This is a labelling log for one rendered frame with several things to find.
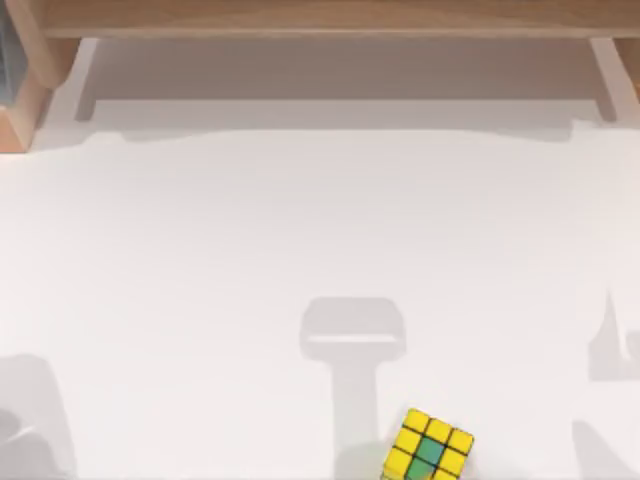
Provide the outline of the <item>yellow and green puzzle cube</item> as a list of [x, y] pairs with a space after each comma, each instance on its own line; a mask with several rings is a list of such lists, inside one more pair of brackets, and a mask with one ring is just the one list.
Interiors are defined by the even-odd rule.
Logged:
[[410, 408], [379, 480], [460, 480], [474, 441], [467, 431]]

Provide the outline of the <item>wooden shelf unit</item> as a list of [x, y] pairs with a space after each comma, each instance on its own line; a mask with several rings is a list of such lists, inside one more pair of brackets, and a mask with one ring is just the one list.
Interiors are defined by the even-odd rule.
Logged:
[[0, 153], [82, 46], [77, 106], [144, 140], [215, 129], [640, 130], [640, 0], [0, 0]]

